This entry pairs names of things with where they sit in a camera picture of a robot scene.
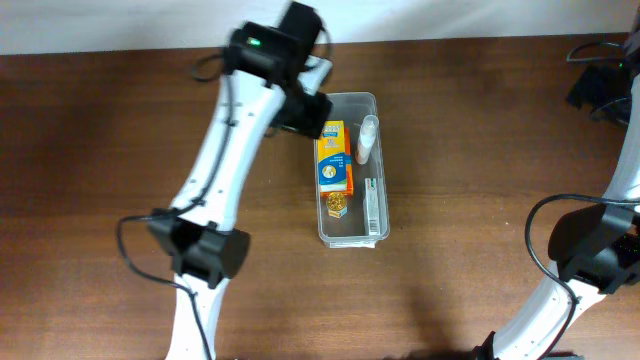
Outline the yellow blue Woods box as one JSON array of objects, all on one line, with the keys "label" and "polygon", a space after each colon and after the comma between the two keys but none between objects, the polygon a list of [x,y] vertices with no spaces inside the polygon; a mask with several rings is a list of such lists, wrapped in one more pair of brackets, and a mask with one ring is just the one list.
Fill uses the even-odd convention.
[{"label": "yellow blue Woods box", "polygon": [[347,189],[346,138],[344,122],[327,121],[317,141],[318,186],[321,193]]}]

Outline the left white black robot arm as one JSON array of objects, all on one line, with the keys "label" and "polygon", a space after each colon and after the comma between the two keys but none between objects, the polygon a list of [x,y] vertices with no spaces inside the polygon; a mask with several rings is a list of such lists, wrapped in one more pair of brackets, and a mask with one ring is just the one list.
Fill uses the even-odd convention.
[{"label": "left white black robot arm", "polygon": [[247,257],[235,227],[241,192],[271,129],[316,139],[332,104],[320,92],[331,71],[312,51],[325,30],[293,2],[275,27],[247,22],[222,51],[218,100],[189,177],[171,205],[154,210],[150,233],[169,255],[176,289],[170,359],[212,359],[222,299]]}]

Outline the small gold-lid jar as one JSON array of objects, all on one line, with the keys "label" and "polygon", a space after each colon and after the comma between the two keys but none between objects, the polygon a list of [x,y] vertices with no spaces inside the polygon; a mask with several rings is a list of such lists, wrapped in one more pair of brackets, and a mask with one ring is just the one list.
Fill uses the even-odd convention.
[{"label": "small gold-lid jar", "polygon": [[344,193],[332,192],[326,200],[328,215],[341,218],[348,212],[347,197]]}]

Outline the white Panadol box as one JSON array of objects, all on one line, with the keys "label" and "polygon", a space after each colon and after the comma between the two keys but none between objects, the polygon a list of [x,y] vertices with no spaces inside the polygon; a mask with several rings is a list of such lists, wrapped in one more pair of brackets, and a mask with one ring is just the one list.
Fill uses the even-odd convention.
[{"label": "white Panadol box", "polygon": [[380,234],[378,186],[375,178],[364,179],[363,212],[368,235]]}]

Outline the orange medicine box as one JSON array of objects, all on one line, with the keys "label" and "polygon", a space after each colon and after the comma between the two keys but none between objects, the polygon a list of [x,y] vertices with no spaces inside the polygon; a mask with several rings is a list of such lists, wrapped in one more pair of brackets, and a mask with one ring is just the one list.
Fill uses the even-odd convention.
[{"label": "orange medicine box", "polygon": [[[345,127],[345,138],[346,138],[346,167],[347,167],[347,189],[345,191],[341,191],[340,193],[344,193],[346,196],[352,196],[354,193],[354,180],[353,180],[353,166],[352,166],[352,157],[351,157],[351,144],[350,144],[350,134],[349,129]],[[322,197],[327,197],[330,193],[321,193]]]}]

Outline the white spray bottle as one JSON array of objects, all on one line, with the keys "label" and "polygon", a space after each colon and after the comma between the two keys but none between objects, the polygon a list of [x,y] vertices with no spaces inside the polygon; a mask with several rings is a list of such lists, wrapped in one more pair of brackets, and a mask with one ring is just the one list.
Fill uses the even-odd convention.
[{"label": "white spray bottle", "polygon": [[367,163],[373,145],[377,138],[379,127],[379,119],[375,115],[367,115],[364,117],[358,135],[356,162],[360,165]]}]

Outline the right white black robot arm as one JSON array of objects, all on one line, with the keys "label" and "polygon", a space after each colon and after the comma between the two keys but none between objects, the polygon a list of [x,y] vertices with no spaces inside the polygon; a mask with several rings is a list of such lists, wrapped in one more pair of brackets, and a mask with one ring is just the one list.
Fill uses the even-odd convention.
[{"label": "right white black robot arm", "polygon": [[531,232],[537,212],[562,200],[552,195],[534,205],[527,216],[524,240],[543,280],[503,328],[471,351],[473,359],[550,359],[573,322],[591,306],[622,286],[639,281],[639,27],[632,26],[623,43],[622,64],[632,74],[624,102],[629,105],[627,130],[611,182],[601,197],[575,194],[585,208],[561,217],[548,245],[549,265],[534,252]]}]

